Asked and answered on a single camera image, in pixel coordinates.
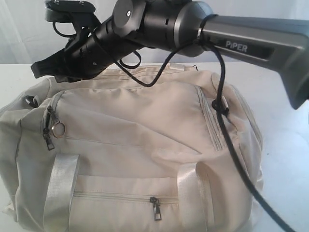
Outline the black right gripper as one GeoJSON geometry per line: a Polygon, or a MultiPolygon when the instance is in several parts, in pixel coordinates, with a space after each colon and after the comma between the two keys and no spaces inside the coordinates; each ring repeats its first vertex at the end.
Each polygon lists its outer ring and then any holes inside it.
{"type": "Polygon", "coordinates": [[[69,40],[63,53],[55,53],[31,65],[35,78],[54,76],[57,83],[74,83],[92,79],[115,63],[116,34],[110,26],[99,26],[92,32],[69,40]]]}

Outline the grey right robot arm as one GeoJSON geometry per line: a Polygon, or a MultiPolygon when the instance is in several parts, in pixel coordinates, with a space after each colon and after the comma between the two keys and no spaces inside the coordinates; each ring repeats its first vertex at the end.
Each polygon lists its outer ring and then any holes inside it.
{"type": "Polygon", "coordinates": [[[48,0],[45,10],[46,21],[71,23],[75,33],[62,50],[32,64],[36,78],[89,80],[145,47],[197,57],[214,46],[224,56],[277,72],[294,109],[309,98],[306,20],[219,16],[192,0],[119,0],[104,22],[87,1],[48,0]]]}

